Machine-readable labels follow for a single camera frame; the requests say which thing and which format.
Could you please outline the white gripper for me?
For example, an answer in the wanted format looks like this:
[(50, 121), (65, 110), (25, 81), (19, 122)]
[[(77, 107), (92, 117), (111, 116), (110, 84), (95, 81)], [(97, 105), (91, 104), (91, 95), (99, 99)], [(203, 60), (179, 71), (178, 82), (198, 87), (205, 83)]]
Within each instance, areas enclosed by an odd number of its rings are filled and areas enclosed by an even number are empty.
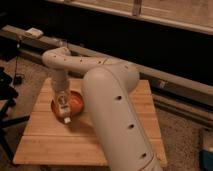
[[(69, 88), (69, 79), (67, 77), (67, 72), (65, 70), (51, 70), (51, 86), (54, 92), (65, 91)], [(66, 111), (71, 111), (71, 104), (70, 104), (70, 92), (67, 91), (66, 95)], [(59, 112), (59, 95), (55, 95), (55, 106), (57, 112)]]

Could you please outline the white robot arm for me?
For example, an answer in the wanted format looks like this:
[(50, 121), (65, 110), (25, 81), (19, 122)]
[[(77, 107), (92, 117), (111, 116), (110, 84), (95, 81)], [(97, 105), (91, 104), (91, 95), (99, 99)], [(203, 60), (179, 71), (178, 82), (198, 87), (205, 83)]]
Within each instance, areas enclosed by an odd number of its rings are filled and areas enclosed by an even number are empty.
[(71, 106), (67, 73), (84, 75), (82, 96), (111, 171), (163, 171), (129, 98), (139, 71), (116, 58), (76, 57), (66, 47), (47, 50), (43, 63), (52, 70), (56, 115), (69, 122)]

